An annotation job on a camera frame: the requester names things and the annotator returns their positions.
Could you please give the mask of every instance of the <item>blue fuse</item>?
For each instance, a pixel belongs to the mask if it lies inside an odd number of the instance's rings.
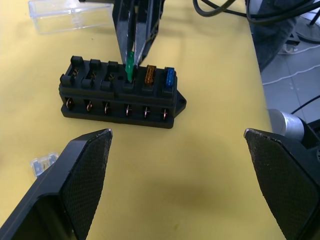
[[[166,81],[165,81],[165,87],[171,88],[174,84],[174,78],[175,78],[175,69],[173,67],[167,67],[167,75],[166,75]]]

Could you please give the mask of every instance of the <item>fuse box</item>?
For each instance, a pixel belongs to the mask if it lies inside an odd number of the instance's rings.
[[[139,66],[127,79],[126,66],[73,56],[60,77],[65,117],[170,129],[187,101],[177,90],[172,67]]]

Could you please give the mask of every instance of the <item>yellow tabletop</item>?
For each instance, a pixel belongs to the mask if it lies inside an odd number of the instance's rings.
[[[174,67],[187,106],[160,129],[63,117],[59,78],[72,55],[121,62],[114,27],[40,35],[28,11],[27,0],[0,1],[0,225],[35,181],[32,159],[111,128],[88,240],[284,239],[243,138],[246,128],[271,130],[245,18],[165,1],[143,65]]]

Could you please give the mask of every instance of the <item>loose fuse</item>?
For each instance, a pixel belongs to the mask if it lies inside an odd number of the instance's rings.
[[[148,65],[145,75],[145,84],[148,86],[152,86],[154,84],[154,72],[156,70],[156,66]]]
[[[174,84],[174,77],[175,77],[175,69],[173,67],[167,67],[167,75],[165,81],[165,87],[171,88]]]

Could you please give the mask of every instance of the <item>copper terminal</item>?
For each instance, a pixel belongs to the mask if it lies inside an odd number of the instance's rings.
[[[149,110],[149,108],[146,106],[145,109],[144,109],[144,118],[145,118],[145,119],[147,118],[147,116],[149,115],[149,113],[150,113],[150,110]]]
[[[78,75],[78,72],[79,72],[78,69],[74,69],[74,70],[72,71],[72,75],[73,75],[74,77],[76,77],[76,76]]]
[[[95,78],[96,78],[96,74],[93,72],[93,73],[91,74],[91,80],[93,81],[93,80],[95,80]]]
[[[89,101],[88,105],[86,106],[86,111],[90,112],[92,107],[93,107],[93,105],[92,105],[91,101]]]
[[[128,104],[125,109],[125,115],[128,117],[131,112],[130,105]]]
[[[109,80],[110,82],[113,82],[113,81],[115,80],[115,76],[114,76],[113,74],[110,74],[110,75],[108,76],[108,80]]]
[[[168,115],[168,111],[167,111],[167,109],[164,109],[164,111],[163,111],[163,120],[166,120],[166,117],[167,117],[167,115]]]
[[[72,98],[68,98],[65,105],[66,108],[70,110],[73,106]]]
[[[104,113],[105,113],[105,114],[108,114],[108,109],[109,109],[109,104],[106,103],[106,104],[105,104],[105,107],[104,107]]]

